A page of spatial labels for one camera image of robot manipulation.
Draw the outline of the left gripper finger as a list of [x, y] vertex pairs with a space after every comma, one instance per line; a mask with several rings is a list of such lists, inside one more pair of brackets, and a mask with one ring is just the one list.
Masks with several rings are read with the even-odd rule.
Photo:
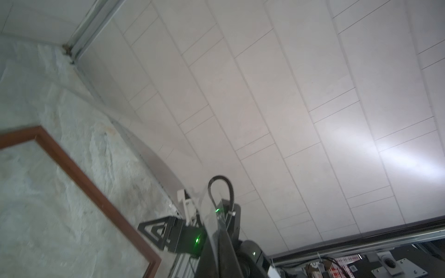
[[237, 259], [241, 208], [206, 188], [199, 195], [197, 208], [206, 240], [195, 270], [196, 278], [241, 278]]

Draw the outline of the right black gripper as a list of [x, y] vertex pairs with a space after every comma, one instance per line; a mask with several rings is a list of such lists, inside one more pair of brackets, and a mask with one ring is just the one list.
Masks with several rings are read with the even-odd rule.
[[[239, 248], [241, 230], [241, 207], [234, 204], [234, 215], [228, 219], [229, 201], [223, 199], [218, 205], [217, 211], [224, 214], [228, 236], [235, 250]], [[196, 224], [187, 225], [185, 219], [168, 216], [156, 220], [139, 223], [137, 230], [143, 234], [158, 249], [163, 251], [165, 247], [171, 253], [190, 254], [198, 258], [209, 241], [209, 236], [197, 211]]]

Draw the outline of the brown wooden picture frame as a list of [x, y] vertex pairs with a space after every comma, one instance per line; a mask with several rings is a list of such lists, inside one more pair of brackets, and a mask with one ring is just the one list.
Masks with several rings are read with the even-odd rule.
[[146, 259], [148, 267], [143, 276], [155, 277], [161, 257], [42, 126], [1, 131], [1, 149], [28, 141], [35, 141]]

